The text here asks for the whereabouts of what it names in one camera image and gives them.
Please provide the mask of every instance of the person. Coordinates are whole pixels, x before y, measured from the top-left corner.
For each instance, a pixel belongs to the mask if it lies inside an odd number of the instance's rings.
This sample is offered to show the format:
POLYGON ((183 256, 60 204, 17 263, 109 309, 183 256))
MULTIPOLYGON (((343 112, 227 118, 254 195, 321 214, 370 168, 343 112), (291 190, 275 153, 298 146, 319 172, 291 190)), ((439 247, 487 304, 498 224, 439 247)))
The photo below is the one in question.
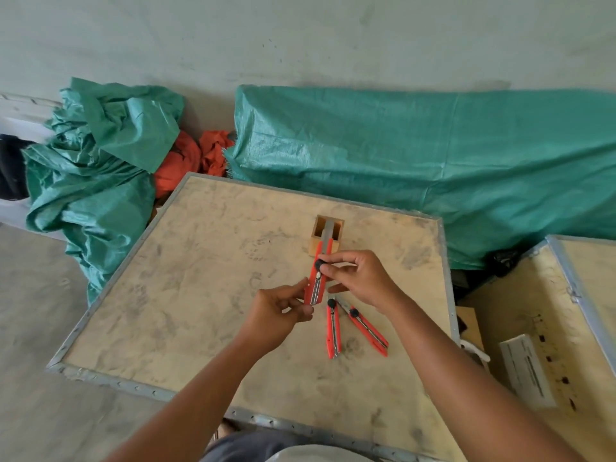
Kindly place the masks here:
MULTIPOLYGON (((476 365, 389 277, 371 251, 321 255, 320 270, 393 324, 413 366, 465 457, 483 461, 581 461, 583 458, 476 365)), ((240 381, 314 311, 298 297, 308 284, 259 290, 234 340, 106 462, 264 462, 367 460, 341 448, 304 445, 280 431, 238 432, 206 445, 240 381)))

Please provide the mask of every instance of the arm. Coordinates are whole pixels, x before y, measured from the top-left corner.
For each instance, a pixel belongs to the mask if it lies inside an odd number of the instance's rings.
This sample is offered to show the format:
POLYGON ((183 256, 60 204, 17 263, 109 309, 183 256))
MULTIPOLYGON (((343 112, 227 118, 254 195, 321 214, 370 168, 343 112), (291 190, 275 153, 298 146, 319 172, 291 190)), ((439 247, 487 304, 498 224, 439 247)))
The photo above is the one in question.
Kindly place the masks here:
POLYGON ((340 282, 330 293, 350 290, 393 324, 428 395, 466 458, 472 462, 581 461, 581 456, 524 407, 433 322, 391 280, 371 251, 322 255, 321 266, 340 282))
POLYGON ((296 299, 307 284, 303 279, 259 290, 236 338, 105 462, 199 460, 252 366, 281 345, 297 322, 312 319, 314 308, 296 299))

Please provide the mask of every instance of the gray pants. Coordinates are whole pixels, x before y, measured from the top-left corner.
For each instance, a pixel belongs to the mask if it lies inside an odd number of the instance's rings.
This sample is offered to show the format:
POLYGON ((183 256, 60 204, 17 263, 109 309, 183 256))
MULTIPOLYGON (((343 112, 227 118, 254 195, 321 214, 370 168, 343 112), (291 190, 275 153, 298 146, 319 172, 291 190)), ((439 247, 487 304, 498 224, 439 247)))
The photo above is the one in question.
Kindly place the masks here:
POLYGON ((309 444, 305 437, 283 431, 238 431, 212 443, 200 462, 265 462, 287 447, 303 444, 309 444))

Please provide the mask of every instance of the concrete floor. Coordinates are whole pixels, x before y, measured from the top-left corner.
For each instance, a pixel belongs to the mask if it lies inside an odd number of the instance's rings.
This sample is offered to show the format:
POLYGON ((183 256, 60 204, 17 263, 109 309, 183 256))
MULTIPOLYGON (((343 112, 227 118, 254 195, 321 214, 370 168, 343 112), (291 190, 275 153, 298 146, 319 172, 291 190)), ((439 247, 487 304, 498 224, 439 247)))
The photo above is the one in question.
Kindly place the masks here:
POLYGON ((99 461, 162 407, 43 371, 87 306, 64 248, 0 224, 0 461, 99 461))

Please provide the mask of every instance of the person's left arm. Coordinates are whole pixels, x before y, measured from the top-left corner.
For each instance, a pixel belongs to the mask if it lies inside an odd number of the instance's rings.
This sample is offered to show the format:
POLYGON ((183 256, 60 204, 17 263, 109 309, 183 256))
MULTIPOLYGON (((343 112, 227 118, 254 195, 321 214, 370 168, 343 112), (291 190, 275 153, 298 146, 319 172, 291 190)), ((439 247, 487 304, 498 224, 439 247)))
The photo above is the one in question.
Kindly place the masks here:
POLYGON ((307 284, 259 290, 235 339, 105 462, 199 460, 252 366, 312 319, 314 308, 297 300, 307 284))

